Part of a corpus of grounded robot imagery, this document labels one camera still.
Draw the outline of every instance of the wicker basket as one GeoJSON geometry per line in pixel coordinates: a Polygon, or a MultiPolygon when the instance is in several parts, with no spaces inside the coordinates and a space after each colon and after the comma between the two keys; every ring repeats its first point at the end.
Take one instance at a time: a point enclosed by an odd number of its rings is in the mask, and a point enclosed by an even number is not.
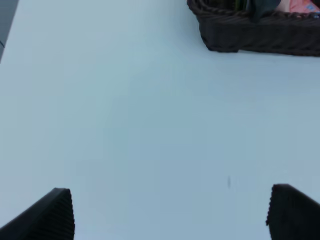
{"type": "Polygon", "coordinates": [[[252,23],[247,11],[219,8],[216,0],[187,0],[187,4],[210,51],[320,56],[319,13],[274,11],[252,23]]]}

